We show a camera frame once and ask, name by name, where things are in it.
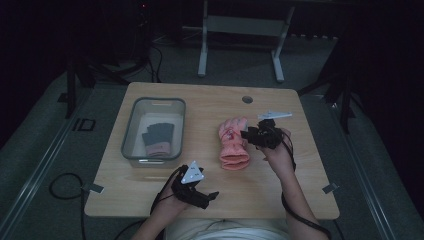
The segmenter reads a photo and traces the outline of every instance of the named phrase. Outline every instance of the black device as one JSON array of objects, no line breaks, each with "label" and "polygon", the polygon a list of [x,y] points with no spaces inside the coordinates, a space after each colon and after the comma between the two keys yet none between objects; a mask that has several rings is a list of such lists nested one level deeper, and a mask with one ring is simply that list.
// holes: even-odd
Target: black device
[{"label": "black device", "polygon": [[200,181],[182,184],[181,181],[187,170],[187,165],[182,165],[180,167],[178,175],[175,177],[175,180],[172,183],[172,191],[174,192],[175,197],[180,201],[206,209],[209,206],[209,201],[215,200],[219,192],[214,192],[209,195],[198,192],[195,187]]},{"label": "black device", "polygon": [[275,149],[282,141],[283,130],[275,127],[273,119],[264,119],[258,123],[258,127],[248,127],[246,131],[240,131],[241,137],[247,142],[259,147]]}]

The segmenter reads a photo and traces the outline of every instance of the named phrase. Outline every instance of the gray carpet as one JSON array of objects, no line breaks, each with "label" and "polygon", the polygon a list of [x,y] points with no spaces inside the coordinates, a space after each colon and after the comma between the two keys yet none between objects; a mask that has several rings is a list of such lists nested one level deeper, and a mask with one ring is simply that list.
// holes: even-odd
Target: gray carpet
[{"label": "gray carpet", "polygon": [[[212,41],[209,48],[207,76],[197,77],[199,59],[198,38],[190,38],[181,46],[165,45],[156,41],[163,55],[159,77],[165,83],[231,85],[247,87],[300,88],[314,82],[325,63],[334,41],[289,38],[281,61],[286,81],[274,80],[269,42],[259,44],[262,48],[243,44],[222,44],[221,38]],[[154,66],[158,66],[160,54],[152,50]],[[58,143],[59,151],[51,161],[44,179],[34,193],[34,198],[23,209],[8,236],[11,239],[81,239],[80,200],[58,200],[51,196],[48,186],[55,177],[65,172],[78,174],[84,182],[92,182],[109,139],[116,115],[125,94],[125,87],[97,76],[99,83],[91,91],[78,88],[80,98],[74,118],[64,120],[66,105],[58,103],[57,97],[66,90],[64,76],[55,80],[40,99],[28,118],[11,140],[1,150],[0,159],[0,214],[5,220],[9,210],[37,164],[48,152],[50,143],[64,125],[73,126],[77,119],[95,119],[94,131],[67,129],[66,137]],[[143,69],[127,76],[130,81],[149,82],[151,70]],[[356,107],[356,118],[349,120],[351,134],[346,136],[337,123],[337,109],[325,104],[319,95],[325,86],[301,97],[318,150],[330,182],[340,186],[335,190],[340,217],[337,222],[322,221],[331,230],[333,239],[424,239],[424,225],[404,190],[390,158],[372,123]],[[372,198],[361,185],[354,171],[354,161],[349,147],[354,147],[371,189],[389,222],[391,236],[384,235],[374,216]],[[78,182],[66,177],[58,182],[58,193],[79,193]],[[139,219],[85,217],[87,239],[113,239],[128,224]],[[130,228],[122,239],[128,239],[135,231]]]}]

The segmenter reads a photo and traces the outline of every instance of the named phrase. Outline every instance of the wooden table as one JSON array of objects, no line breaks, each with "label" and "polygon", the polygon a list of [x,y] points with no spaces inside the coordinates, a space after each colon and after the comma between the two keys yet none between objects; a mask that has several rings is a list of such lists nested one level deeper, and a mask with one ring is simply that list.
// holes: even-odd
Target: wooden table
[{"label": "wooden table", "polygon": [[[246,104],[242,97],[250,96]],[[281,186],[263,161],[262,152],[248,145],[250,165],[239,171],[221,168],[218,126],[226,119],[246,116],[249,126],[269,110],[292,112],[276,119],[277,127],[292,132],[296,175],[318,219],[335,219],[339,210],[332,193],[299,97],[293,90],[184,84],[132,83],[122,102],[94,183],[102,194],[90,193],[85,212],[89,216],[146,217],[156,194],[174,169],[133,168],[120,151],[133,103],[140,97],[177,97],[186,101],[183,150],[179,166],[196,160],[205,179],[197,185],[204,194],[219,191],[206,210],[189,207],[186,218],[283,218]]]}]

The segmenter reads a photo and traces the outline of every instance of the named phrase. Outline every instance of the person's lap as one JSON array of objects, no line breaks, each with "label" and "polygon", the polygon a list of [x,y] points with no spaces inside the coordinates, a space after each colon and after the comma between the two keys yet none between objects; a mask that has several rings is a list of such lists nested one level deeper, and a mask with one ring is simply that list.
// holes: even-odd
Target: person's lap
[{"label": "person's lap", "polygon": [[236,228],[262,229],[288,236],[285,219],[177,219],[166,228],[165,239],[190,239],[202,231]]}]

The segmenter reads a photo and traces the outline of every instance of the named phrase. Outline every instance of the wire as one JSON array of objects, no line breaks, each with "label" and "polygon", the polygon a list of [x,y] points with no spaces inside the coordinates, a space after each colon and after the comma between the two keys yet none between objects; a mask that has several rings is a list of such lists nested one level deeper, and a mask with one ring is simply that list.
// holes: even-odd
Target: wire
[{"label": "wire", "polygon": [[334,225],[336,225],[337,231],[339,231],[340,237],[342,238],[342,240],[345,240],[344,235],[343,235],[343,232],[340,229],[339,224],[337,223],[337,221],[335,219],[333,220],[333,222],[334,222]]},{"label": "wire", "polygon": [[[268,126],[265,126],[267,129],[269,129],[270,131],[272,131],[273,133],[274,133],[274,135],[275,136],[277,136],[280,140],[281,140],[281,143],[284,145],[284,147],[286,148],[286,150],[289,152],[289,155],[290,155],[290,157],[291,157],[291,159],[292,159],[292,163],[293,163],[293,168],[295,169],[296,167],[296,164],[295,164],[295,162],[294,162],[294,156],[293,156],[293,143],[292,143],[292,141],[291,141],[291,139],[290,139],[290,137],[285,133],[285,132],[283,132],[282,133],[282,135],[280,135],[280,134],[277,134],[277,132],[273,129],[273,128],[271,128],[271,127],[268,127]],[[284,142],[284,138],[285,137],[287,137],[288,138],[288,140],[289,140],[289,144],[291,145],[291,148],[287,145],[287,143],[286,142]],[[304,223],[304,224],[306,224],[306,225],[308,225],[309,227],[311,227],[311,228],[314,228],[314,229],[316,229],[316,230],[318,230],[318,231],[321,231],[321,232],[323,232],[325,235],[327,235],[327,237],[328,237],[328,239],[331,239],[331,232],[330,231],[328,231],[328,229],[326,229],[326,228],[324,228],[324,227],[322,227],[322,226],[320,226],[320,225],[318,225],[318,224],[316,224],[316,223],[314,223],[314,222],[311,222],[311,221],[309,221],[309,220],[307,220],[307,219],[305,219],[305,218],[303,218],[303,217],[301,217],[301,216],[299,216],[298,214],[296,214],[291,208],[290,208],[290,206],[287,204],[287,201],[286,201],[286,199],[285,199],[285,197],[284,197],[284,192],[283,193],[281,193],[281,202],[283,203],[283,206],[284,206],[284,208],[286,209],[286,211],[290,214],[290,215],[292,215],[296,220],[298,220],[299,222],[301,222],[301,223]]]},{"label": "wire", "polygon": [[[58,194],[56,194],[54,192],[54,190],[53,190],[54,184],[59,179],[61,179],[62,177],[65,177],[65,176],[72,176],[72,177],[75,177],[78,180],[78,182],[80,184],[80,191],[81,191],[80,194],[77,194],[77,195],[74,195],[74,196],[69,196],[69,197],[64,197],[64,196],[59,196]],[[50,183],[49,192],[54,198],[57,198],[57,199],[60,199],[60,200],[71,200],[71,199],[76,199],[78,197],[80,198],[80,200],[81,200],[81,206],[80,206],[81,234],[82,234],[82,239],[86,240],[87,238],[86,238],[86,235],[85,235],[85,223],[84,223],[84,197],[85,197],[84,195],[85,194],[84,194],[84,189],[82,187],[83,187],[83,182],[82,182],[82,179],[78,175],[76,175],[75,173],[62,173],[59,176],[57,176]]]},{"label": "wire", "polygon": [[144,220],[138,220],[138,221],[136,221],[136,222],[133,222],[133,223],[131,223],[130,225],[128,225],[128,226],[126,226],[124,229],[122,229],[119,233],[118,233],[118,235],[116,235],[116,237],[114,238],[114,240],[118,240],[118,238],[125,232],[125,231],[127,231],[128,229],[130,229],[131,227],[133,227],[133,226],[135,226],[135,225],[137,225],[137,224],[141,224],[141,223],[143,223],[144,222]]}]

